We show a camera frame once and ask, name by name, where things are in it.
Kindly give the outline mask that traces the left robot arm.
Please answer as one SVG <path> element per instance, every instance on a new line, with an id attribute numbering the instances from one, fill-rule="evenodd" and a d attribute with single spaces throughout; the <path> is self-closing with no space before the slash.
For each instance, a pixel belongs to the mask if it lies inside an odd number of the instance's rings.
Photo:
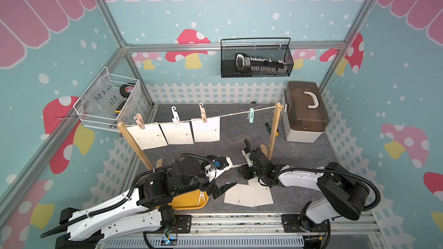
<path id="1" fill-rule="evenodd" d="M 234 183 L 218 188 L 216 179 L 233 168 L 229 157 L 180 153 L 171 165 L 138 174 L 130 188 L 89 209 L 66 208 L 59 226 L 42 238 L 59 234 L 58 249 L 94 249 L 124 234 L 151 230 L 169 233 L 175 227 L 173 199 L 196 190 L 218 198 Z"/>

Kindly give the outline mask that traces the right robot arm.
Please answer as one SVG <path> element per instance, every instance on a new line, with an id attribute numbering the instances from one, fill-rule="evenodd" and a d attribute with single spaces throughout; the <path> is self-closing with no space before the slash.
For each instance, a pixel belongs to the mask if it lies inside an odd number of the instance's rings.
<path id="1" fill-rule="evenodd" d="M 268 188 L 303 187 L 322 193 L 320 199 L 307 202 L 296 218 L 296 225 L 305 232 L 320 225 L 328 231 L 330 221 L 338 217 L 357 221 L 363 211 L 372 210 L 381 202 L 381 193 L 374 183 L 336 162 L 320 168 L 274 165 L 260 148 L 253 149 L 247 139 L 244 143 L 242 154 L 248 162 L 241 167 L 244 179 L 256 178 Z"/>

